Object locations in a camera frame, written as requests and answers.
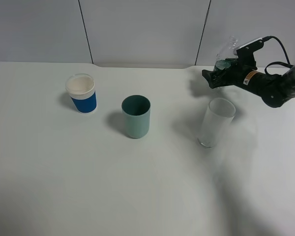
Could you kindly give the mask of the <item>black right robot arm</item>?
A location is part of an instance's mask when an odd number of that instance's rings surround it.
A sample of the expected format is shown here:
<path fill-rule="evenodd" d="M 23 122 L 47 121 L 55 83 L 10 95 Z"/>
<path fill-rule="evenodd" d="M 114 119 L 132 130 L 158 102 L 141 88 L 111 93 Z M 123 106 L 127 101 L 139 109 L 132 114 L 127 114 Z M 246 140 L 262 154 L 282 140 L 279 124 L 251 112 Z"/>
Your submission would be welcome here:
<path fill-rule="evenodd" d="M 280 61 L 278 64 L 289 68 L 283 74 L 269 74 L 259 72 L 252 52 L 237 50 L 238 58 L 231 61 L 231 66 L 216 71 L 203 70 L 202 76 L 206 79 L 209 87 L 219 88 L 236 86 L 254 95 L 259 96 L 263 102 L 272 108 L 279 108 L 292 98 L 295 98 L 295 65 Z"/>

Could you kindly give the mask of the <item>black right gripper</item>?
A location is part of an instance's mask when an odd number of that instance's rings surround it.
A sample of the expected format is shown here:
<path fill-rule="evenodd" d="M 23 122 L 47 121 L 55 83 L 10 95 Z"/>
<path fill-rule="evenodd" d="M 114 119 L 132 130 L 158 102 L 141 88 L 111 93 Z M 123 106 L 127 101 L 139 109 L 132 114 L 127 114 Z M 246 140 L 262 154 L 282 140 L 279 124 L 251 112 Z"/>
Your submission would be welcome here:
<path fill-rule="evenodd" d="M 248 86 L 250 80 L 258 73 L 254 53 L 238 57 L 225 70 L 202 70 L 202 76 L 211 89 L 226 86 Z"/>

